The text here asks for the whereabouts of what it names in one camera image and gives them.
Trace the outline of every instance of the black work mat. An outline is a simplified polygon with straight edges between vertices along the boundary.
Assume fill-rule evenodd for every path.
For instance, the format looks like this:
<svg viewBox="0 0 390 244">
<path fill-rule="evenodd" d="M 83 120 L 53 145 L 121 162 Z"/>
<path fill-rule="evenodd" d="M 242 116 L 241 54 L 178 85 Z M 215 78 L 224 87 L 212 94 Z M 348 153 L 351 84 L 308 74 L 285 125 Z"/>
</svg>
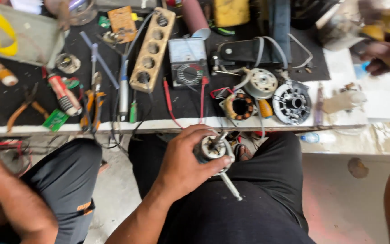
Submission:
<svg viewBox="0 0 390 244">
<path fill-rule="evenodd" d="M 87 90 L 91 86 L 91 52 L 88 46 L 85 44 L 81 36 L 79 35 L 80 31 L 85 31 L 92 42 L 99 43 L 99 53 L 108 64 L 110 70 L 115 75 L 115 78 L 118 80 L 119 70 L 121 65 L 121 58 L 116 54 L 112 49 L 100 43 L 95 37 L 95 34 L 102 34 L 106 30 L 99 25 L 97 25 L 98 17 L 91 21 L 90 23 L 84 26 L 72 26 L 70 34 L 66 40 L 66 45 L 68 45 L 69 51 L 77 56 L 81 60 L 81 68 L 71 74 L 66 75 L 62 72 L 58 74 L 66 77 L 77 77 L 84 85 L 84 90 Z M 212 33 L 210 38 L 206 40 L 206 50 L 209 55 L 210 52 L 216 51 L 220 43 L 231 42 L 237 40 L 249 40 L 255 36 L 259 36 L 258 27 L 254 21 L 246 25 L 235 26 L 233 28 L 228 28 L 229 30 L 235 30 L 236 36 L 220 36 L 216 33 Z M 176 25 L 174 26 L 174 31 L 172 38 L 179 38 L 187 34 L 187 28 L 181 18 L 178 18 Z M 325 63 L 323 51 L 321 45 L 318 43 L 316 38 L 316 30 L 308 31 L 299 31 L 293 30 L 291 33 L 304 45 L 307 49 L 311 51 L 314 58 L 312 60 L 315 68 L 312 69 L 312 74 L 309 74 L 305 71 L 304 68 L 301 68 L 302 72 L 297 73 L 295 69 L 290 73 L 290 78 L 298 81 L 312 81 L 312 80 L 329 80 L 328 69 Z M 142 44 L 141 35 L 138 40 L 138 46 Z M 121 51 L 124 51 L 124 45 L 119 45 L 118 48 Z M 297 43 L 292 42 L 292 66 L 298 66 L 303 63 L 308 55 L 307 53 L 297 45 Z M 130 77 L 130 70 L 133 69 L 134 60 L 136 58 L 136 53 L 133 53 L 130 57 L 129 62 L 129 72 L 128 76 Z M 42 71 L 40 67 L 23 64 L 15 61 L 10 61 L 7 59 L 0 59 L 0 62 L 3 63 L 8 69 L 10 69 L 18 78 L 19 83 L 12 87 L 4 86 L 0 82 L 0 126 L 6 125 L 11 114 L 19 108 L 19 106 L 24 101 L 24 86 L 32 88 L 32 86 L 38 82 L 39 89 L 36 96 L 36 101 L 40 103 L 49 113 L 54 109 L 59 108 L 56 96 L 50 87 L 47 86 L 47 80 L 42 78 Z M 260 65 L 260 68 L 272 69 L 272 67 Z M 103 83 L 101 90 L 106 93 L 106 98 L 104 100 L 103 110 L 101 121 L 108 122 L 111 120 L 112 110 L 115 104 L 116 91 L 102 69 L 101 65 L 97 64 L 96 71 L 102 72 Z M 159 79 L 156 82 L 155 89 L 153 91 L 153 100 L 154 106 L 151 114 L 146 118 L 146 120 L 154 119 L 171 119 L 168 113 L 168 109 L 165 101 L 165 93 L 163 90 L 163 76 L 166 76 L 167 80 L 171 80 L 170 75 L 170 64 L 169 64 L 169 55 L 166 52 L 162 69 L 159 75 Z M 219 74 L 217 76 L 212 76 L 210 84 L 206 86 L 204 92 L 204 117 L 208 116 L 223 116 L 222 111 L 218 108 L 218 100 L 211 99 L 209 93 L 214 89 L 221 87 L 232 87 L 240 82 L 241 78 L 235 75 Z M 172 103 L 172 110 L 176 118 L 199 118 L 200 116 L 200 88 L 197 89 L 198 92 L 192 90 L 173 90 L 170 87 L 170 97 Z M 72 89 L 73 93 L 76 96 L 79 96 L 79 88 L 76 87 Z M 132 99 L 132 90 L 129 92 L 131 103 Z M 137 92 L 137 102 L 138 102 L 138 121 L 142 119 L 143 114 L 145 114 L 150 106 L 150 100 L 148 95 L 142 92 Z M 70 117 L 66 123 L 79 123 L 80 117 Z M 15 125 L 41 125 L 44 122 L 44 118 L 33 108 L 26 109 L 16 120 Z"/>
</svg>

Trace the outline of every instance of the black pants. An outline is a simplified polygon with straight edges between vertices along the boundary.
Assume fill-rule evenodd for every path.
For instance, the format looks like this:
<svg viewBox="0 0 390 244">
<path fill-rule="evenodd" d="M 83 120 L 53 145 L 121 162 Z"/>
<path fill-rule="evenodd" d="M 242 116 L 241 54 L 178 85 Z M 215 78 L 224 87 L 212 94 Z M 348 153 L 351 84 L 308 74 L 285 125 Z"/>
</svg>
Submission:
<svg viewBox="0 0 390 244">
<path fill-rule="evenodd" d="M 141 135 L 139 138 L 142 141 L 130 141 L 129 158 L 139 194 L 144 198 L 159 174 L 167 144 L 154 134 Z M 260 187 L 281 203 L 308 232 L 302 210 L 302 151 L 299 139 L 293 133 L 272 133 L 252 159 L 233 163 L 227 175 L 232 181 L 248 181 Z M 177 214 L 178 209 L 173 207 L 170 213 Z"/>
<path fill-rule="evenodd" d="M 93 140 L 74 139 L 56 149 L 21 179 L 39 194 L 58 220 L 57 244 L 83 243 L 93 218 L 93 190 L 102 150 Z M 0 228 L 0 242 L 20 243 L 10 225 Z"/>
</svg>

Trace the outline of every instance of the orange-handled pliers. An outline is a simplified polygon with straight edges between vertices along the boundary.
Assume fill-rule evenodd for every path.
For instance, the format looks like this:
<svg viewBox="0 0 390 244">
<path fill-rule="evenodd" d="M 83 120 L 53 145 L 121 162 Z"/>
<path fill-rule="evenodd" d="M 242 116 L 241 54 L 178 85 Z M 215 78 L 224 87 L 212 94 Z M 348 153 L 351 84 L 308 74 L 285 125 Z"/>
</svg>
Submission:
<svg viewBox="0 0 390 244">
<path fill-rule="evenodd" d="M 25 88 L 25 101 L 22 103 L 22 105 L 10 116 L 10 119 L 8 119 L 7 122 L 7 133 L 11 132 L 11 128 L 13 127 L 14 121 L 16 121 L 17 117 L 29 106 L 31 105 L 35 110 L 39 111 L 40 114 L 45 117 L 45 119 L 49 118 L 49 113 L 41 107 L 41 105 L 34 101 L 35 94 L 37 93 L 37 89 L 39 87 L 39 84 L 36 83 L 34 85 L 34 88 L 29 91 L 28 87 Z"/>
</svg>

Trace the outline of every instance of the person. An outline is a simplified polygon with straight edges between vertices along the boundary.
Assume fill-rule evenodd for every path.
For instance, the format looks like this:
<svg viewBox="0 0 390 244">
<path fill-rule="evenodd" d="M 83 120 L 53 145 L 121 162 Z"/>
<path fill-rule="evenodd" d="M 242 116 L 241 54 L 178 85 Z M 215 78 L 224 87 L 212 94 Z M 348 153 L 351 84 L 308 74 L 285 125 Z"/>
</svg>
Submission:
<svg viewBox="0 0 390 244">
<path fill-rule="evenodd" d="M 389 71 L 390 43 L 370 45 L 367 71 Z M 302 210 L 302 153 L 291 132 L 275 132 L 251 156 L 240 147 L 227 172 L 243 197 L 237 201 L 224 182 L 211 177 L 230 158 L 199 164 L 192 151 L 206 125 L 191 125 L 167 144 L 156 135 L 129 143 L 129 158 L 142 202 L 106 244 L 125 243 L 314 243 Z M 390 177 L 385 192 L 390 235 Z"/>
<path fill-rule="evenodd" d="M 102 150 L 74 139 L 20 178 L 0 161 L 0 243 L 83 243 L 93 217 Z"/>
</svg>

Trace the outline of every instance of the foot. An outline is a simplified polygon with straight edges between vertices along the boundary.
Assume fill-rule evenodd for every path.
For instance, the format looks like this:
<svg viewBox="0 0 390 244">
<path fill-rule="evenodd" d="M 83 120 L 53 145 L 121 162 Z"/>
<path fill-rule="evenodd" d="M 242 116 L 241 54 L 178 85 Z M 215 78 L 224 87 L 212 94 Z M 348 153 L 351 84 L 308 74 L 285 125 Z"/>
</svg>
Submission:
<svg viewBox="0 0 390 244">
<path fill-rule="evenodd" d="M 252 158 L 252 154 L 246 146 L 240 146 L 239 148 L 239 161 L 245 161 Z"/>
</svg>

